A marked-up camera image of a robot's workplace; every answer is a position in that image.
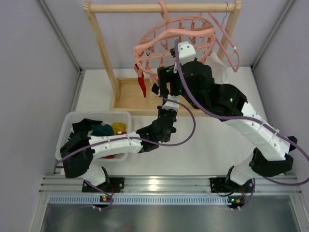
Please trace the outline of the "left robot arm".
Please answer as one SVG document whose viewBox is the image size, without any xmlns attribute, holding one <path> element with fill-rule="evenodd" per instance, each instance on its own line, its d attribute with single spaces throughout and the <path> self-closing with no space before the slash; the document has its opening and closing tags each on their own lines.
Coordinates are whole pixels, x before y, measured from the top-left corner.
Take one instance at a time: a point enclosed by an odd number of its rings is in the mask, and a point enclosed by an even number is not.
<svg viewBox="0 0 309 232">
<path fill-rule="evenodd" d="M 170 141 L 176 132 L 178 109 L 171 106 L 159 106 L 158 117 L 149 126 L 129 134 L 113 136 L 92 136 L 82 131 L 75 134 L 60 149 L 65 177 L 82 178 L 85 182 L 104 190 L 110 179 L 104 167 L 96 160 L 118 153 L 144 153 L 159 147 L 159 143 Z"/>
</svg>

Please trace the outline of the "dark teal sock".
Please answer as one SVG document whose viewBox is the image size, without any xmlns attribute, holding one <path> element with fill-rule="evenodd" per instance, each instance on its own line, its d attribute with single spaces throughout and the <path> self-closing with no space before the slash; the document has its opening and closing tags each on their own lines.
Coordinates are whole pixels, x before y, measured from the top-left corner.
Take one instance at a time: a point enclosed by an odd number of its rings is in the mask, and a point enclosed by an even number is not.
<svg viewBox="0 0 309 232">
<path fill-rule="evenodd" d="M 93 136 L 112 136 L 114 135 L 114 131 L 109 124 L 98 124 L 98 125 L 91 125 L 92 133 L 91 135 Z"/>
</svg>

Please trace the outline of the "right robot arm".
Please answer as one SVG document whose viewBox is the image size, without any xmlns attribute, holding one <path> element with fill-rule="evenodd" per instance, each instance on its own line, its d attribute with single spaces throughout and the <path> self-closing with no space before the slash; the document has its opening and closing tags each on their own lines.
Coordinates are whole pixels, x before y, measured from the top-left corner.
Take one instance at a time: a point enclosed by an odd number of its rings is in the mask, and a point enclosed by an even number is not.
<svg viewBox="0 0 309 232">
<path fill-rule="evenodd" d="M 225 179 L 229 188 L 292 169 L 294 159 L 289 153 L 295 150 L 297 139 L 281 135 L 264 121 L 237 87 L 217 84 L 209 65 L 194 60 L 160 67 L 157 74 L 160 96 L 184 97 L 193 108 L 236 129 L 255 146 L 247 159 L 229 169 Z"/>
</svg>

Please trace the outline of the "black striped sock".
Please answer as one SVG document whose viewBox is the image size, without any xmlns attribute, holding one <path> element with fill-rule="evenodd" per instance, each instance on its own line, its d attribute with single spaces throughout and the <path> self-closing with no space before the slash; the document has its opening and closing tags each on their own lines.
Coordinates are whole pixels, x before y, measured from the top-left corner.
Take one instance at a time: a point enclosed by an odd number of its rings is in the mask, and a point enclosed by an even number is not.
<svg viewBox="0 0 309 232">
<path fill-rule="evenodd" d="M 153 84 L 151 91 L 157 96 L 160 96 L 160 87 L 156 83 Z"/>
</svg>

